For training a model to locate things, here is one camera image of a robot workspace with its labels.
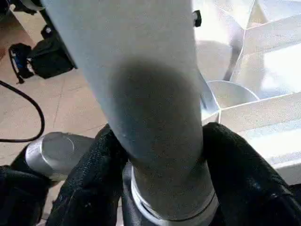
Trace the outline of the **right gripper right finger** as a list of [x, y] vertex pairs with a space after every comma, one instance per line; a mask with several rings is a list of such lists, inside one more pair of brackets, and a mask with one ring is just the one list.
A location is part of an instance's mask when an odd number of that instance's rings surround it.
[[240, 135], [203, 127], [204, 154], [226, 226], [299, 226], [301, 206], [289, 185]]

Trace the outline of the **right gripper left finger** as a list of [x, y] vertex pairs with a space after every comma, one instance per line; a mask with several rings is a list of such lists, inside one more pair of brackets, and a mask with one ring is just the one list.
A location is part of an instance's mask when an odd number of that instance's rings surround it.
[[114, 226], [128, 157], [109, 125], [72, 169], [53, 203], [48, 226]]

